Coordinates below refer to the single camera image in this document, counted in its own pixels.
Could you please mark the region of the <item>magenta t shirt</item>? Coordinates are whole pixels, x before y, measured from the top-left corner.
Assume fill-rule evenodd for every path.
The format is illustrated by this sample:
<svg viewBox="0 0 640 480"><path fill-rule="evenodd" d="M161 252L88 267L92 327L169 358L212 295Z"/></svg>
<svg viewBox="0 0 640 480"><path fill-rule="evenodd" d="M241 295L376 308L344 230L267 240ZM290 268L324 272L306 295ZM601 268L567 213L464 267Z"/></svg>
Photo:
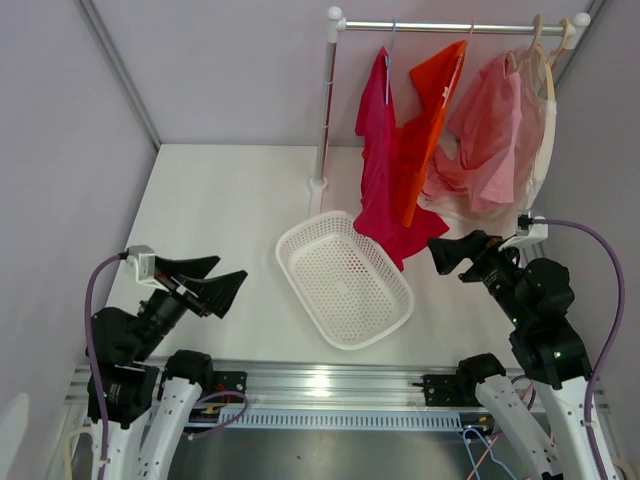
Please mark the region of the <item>magenta t shirt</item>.
<svg viewBox="0 0 640 480"><path fill-rule="evenodd" d="M362 211L355 230L377 242L399 270L404 260L427 247L432 237L449 231L442 218L418 207L409 227L402 225L392 209L391 185L397 163L395 110L387 91L388 52L379 50L361 95L355 133L364 141L360 183Z"/></svg>

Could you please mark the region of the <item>pink t shirt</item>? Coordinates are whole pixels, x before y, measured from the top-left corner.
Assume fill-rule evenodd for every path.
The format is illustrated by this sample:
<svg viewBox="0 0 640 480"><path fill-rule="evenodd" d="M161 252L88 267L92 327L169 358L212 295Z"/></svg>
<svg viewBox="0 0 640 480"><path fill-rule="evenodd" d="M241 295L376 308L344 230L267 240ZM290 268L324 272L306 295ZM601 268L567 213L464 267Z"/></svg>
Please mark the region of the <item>pink t shirt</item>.
<svg viewBox="0 0 640 480"><path fill-rule="evenodd" d="M425 197L465 196L474 212L512 203L521 119L521 79L510 69L506 51L475 75L451 114L447 130L457 139L457 151L449 157L436 147L423 186Z"/></svg>

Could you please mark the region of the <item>orange t shirt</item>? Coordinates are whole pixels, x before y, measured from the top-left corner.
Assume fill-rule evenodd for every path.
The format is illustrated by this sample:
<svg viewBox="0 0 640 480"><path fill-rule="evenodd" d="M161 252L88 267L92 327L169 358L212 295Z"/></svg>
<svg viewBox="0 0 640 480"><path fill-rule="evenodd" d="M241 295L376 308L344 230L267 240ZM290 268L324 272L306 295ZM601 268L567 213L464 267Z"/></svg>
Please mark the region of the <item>orange t shirt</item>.
<svg viewBox="0 0 640 480"><path fill-rule="evenodd" d="M427 166L464 66L467 45L466 40L455 42L409 72L421 112L398 130L392 190L395 213L405 227L412 224Z"/></svg>

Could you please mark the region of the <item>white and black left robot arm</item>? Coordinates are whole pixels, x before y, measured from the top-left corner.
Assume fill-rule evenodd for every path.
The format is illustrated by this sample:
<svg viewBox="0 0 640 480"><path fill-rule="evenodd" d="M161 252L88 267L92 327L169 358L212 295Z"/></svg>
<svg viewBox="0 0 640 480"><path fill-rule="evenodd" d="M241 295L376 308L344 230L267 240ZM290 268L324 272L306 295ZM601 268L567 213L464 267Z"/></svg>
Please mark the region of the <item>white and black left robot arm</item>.
<svg viewBox="0 0 640 480"><path fill-rule="evenodd" d="M165 479L195 407L219 399L249 400L242 390L218 390L210 355L179 350L164 368L148 364L158 345L188 312L223 318L248 274L212 276L217 256L173 260L146 247L130 247L103 260L86 287L84 330L90 366L87 383L94 479ZM152 288L137 313L117 307L94 311L98 276L115 263Z"/></svg>

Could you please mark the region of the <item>cream white t shirt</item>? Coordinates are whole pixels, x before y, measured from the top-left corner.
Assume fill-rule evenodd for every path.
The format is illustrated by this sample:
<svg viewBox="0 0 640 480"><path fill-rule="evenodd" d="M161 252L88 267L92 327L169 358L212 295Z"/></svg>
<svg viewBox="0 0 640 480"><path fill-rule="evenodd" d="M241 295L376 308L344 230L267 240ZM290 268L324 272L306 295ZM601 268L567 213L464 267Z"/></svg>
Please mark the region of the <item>cream white t shirt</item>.
<svg viewBox="0 0 640 480"><path fill-rule="evenodd" d="M519 47L508 52L513 52L519 57L525 48ZM517 212L533 205L551 162L556 133L557 102L556 98L547 100L544 94L533 86L528 65L516 73L521 79L522 119L515 146L513 202L495 210L474 212L465 196L430 200L422 191L421 206L447 217L483 222L498 229L511 229ZM441 146L449 157L454 156L457 151L457 139L448 132L447 125L438 140L436 147L438 146Z"/></svg>

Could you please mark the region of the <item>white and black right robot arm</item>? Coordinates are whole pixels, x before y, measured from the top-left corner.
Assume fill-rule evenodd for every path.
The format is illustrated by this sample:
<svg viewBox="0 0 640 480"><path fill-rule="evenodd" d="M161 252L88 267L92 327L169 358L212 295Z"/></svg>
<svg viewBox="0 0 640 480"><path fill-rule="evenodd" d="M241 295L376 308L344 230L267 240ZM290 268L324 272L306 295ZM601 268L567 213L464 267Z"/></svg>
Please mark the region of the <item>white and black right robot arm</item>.
<svg viewBox="0 0 640 480"><path fill-rule="evenodd" d="M593 403L596 369L566 317L575 299L569 270L548 258L520 266L516 247L481 230L455 240L433 238L428 248L441 275L471 261L459 278L483 284L511 322L512 353L551 429L536 421L492 353L460 361L452 375L423 376L426 404L484 407L533 479L617 478Z"/></svg>

